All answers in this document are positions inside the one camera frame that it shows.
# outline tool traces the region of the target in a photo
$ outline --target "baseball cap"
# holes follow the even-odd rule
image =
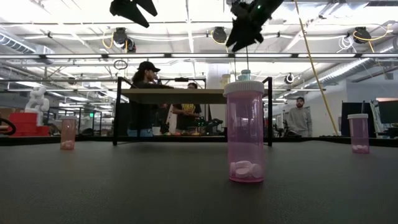
[[[141,62],[138,66],[138,70],[152,70],[153,72],[159,72],[160,69],[156,68],[155,65],[152,62]]]

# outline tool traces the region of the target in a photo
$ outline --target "white robot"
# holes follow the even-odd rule
[[[25,106],[25,113],[37,113],[37,126],[43,125],[43,112],[48,111],[50,102],[44,98],[45,87],[35,87],[30,93],[29,102]]]

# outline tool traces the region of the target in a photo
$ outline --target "person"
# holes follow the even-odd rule
[[[131,88],[173,88],[154,83],[155,79],[157,79],[157,72],[159,71],[160,69],[156,68],[152,62],[140,63],[138,71],[132,78]],[[140,104],[135,101],[130,101],[130,105],[131,120],[127,135],[130,137],[137,137],[137,130],[140,129],[140,137],[152,137],[152,124],[154,123],[154,114],[158,105]]]
[[[290,130],[295,131],[301,137],[312,136],[312,120],[309,110],[303,108],[305,100],[303,97],[296,99],[296,108],[289,111],[287,123]]]
[[[197,89],[196,83],[189,83],[188,88]],[[176,133],[186,133],[188,127],[195,125],[195,119],[200,116],[200,105],[195,104],[178,104],[173,105],[173,113],[177,114]]]

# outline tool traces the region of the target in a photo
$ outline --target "woman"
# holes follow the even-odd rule
[[[165,85],[154,84],[157,78],[156,73],[160,69],[156,68],[152,62],[142,62],[139,64],[138,71],[132,78],[133,86],[131,88],[172,88]],[[131,120],[127,135],[130,137],[137,137],[140,131],[140,137],[152,137],[153,117],[157,105],[145,105],[134,101],[130,101],[131,105]]]

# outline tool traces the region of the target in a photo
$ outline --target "black shirt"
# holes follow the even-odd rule
[[[173,88],[165,85],[157,85],[144,82],[135,82],[135,86],[131,88]],[[157,105],[141,104],[135,101],[130,101],[131,105],[131,120],[129,123],[130,130],[150,129],[154,123],[155,111]]]
[[[176,109],[184,110],[188,113],[195,113],[199,114],[201,113],[200,105],[194,105],[194,104],[179,104],[179,105],[174,105]],[[187,116],[184,114],[178,114],[177,115],[177,129],[187,131],[188,127],[193,127],[195,125],[195,117],[194,116]]]

